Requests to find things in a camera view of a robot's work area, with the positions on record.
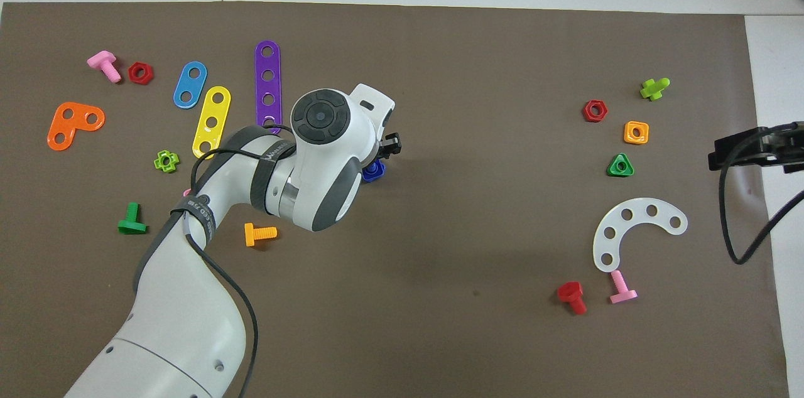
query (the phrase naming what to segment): orange bolt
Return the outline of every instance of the orange bolt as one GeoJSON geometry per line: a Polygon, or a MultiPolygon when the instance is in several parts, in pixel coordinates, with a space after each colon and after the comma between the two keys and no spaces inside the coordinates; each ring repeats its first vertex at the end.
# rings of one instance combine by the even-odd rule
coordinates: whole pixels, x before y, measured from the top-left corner
{"type": "Polygon", "coordinates": [[[272,240],[278,234],[276,227],[263,227],[263,229],[254,229],[253,223],[245,223],[243,228],[246,231],[246,245],[254,247],[254,240],[272,240]]]}

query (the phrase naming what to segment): yellow plate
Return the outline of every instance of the yellow plate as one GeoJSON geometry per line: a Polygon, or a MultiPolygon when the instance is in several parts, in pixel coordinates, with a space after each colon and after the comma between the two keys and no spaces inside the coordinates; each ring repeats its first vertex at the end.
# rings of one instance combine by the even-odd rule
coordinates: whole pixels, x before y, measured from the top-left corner
{"type": "Polygon", "coordinates": [[[198,128],[195,129],[195,140],[193,141],[193,154],[196,158],[201,158],[204,152],[217,149],[220,139],[224,134],[224,124],[226,115],[229,114],[229,103],[232,102],[232,94],[224,86],[215,86],[207,91],[204,97],[204,106],[201,108],[201,118],[198,118],[198,128]]]}

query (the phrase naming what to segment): pink screw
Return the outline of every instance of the pink screw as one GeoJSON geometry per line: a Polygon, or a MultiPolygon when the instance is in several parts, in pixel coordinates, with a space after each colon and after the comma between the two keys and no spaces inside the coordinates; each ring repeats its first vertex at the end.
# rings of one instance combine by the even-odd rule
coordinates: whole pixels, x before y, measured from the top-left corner
{"type": "Polygon", "coordinates": [[[619,269],[615,269],[611,272],[611,278],[614,280],[614,286],[617,287],[617,294],[609,298],[612,304],[622,303],[623,301],[637,297],[636,291],[628,289],[626,281],[622,278],[622,272],[620,272],[619,269]]]}
{"type": "Polygon", "coordinates": [[[112,83],[117,83],[121,78],[120,73],[118,73],[112,65],[112,62],[116,60],[117,58],[114,57],[112,53],[104,50],[93,57],[88,58],[87,65],[95,70],[104,72],[104,75],[109,78],[109,81],[112,81],[112,83]]]}

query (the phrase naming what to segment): black velcro strap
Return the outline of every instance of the black velcro strap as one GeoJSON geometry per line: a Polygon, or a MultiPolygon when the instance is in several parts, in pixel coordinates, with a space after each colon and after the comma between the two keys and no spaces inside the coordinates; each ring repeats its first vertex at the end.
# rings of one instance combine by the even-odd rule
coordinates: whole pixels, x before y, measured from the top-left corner
{"type": "Polygon", "coordinates": [[[268,183],[271,181],[271,175],[273,175],[273,170],[276,168],[276,162],[279,161],[280,158],[283,158],[285,152],[295,146],[296,144],[282,139],[270,146],[269,149],[265,150],[265,153],[259,157],[259,161],[256,163],[256,169],[254,170],[254,178],[252,178],[250,192],[252,207],[255,207],[261,212],[268,212],[265,206],[265,195],[268,194],[268,183]]]}
{"type": "Polygon", "coordinates": [[[171,213],[188,212],[193,218],[196,218],[201,223],[201,226],[204,227],[207,243],[215,235],[215,215],[212,214],[212,210],[207,205],[208,203],[208,195],[187,195],[178,201],[176,207],[170,210],[171,213]]]}

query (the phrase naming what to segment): white robotic arm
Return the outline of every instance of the white robotic arm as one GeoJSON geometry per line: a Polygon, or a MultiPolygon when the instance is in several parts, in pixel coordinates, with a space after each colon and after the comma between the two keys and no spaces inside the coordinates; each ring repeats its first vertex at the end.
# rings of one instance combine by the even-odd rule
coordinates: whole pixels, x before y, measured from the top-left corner
{"type": "Polygon", "coordinates": [[[340,220],[362,167],[399,151],[398,138],[390,148],[382,139],[393,109],[390,98],[364,84],[350,95],[320,89],[293,106],[295,146],[259,126],[229,138],[144,255],[123,327],[66,396],[224,395],[243,360],[245,329],[200,250],[237,203],[314,232],[340,220]]]}

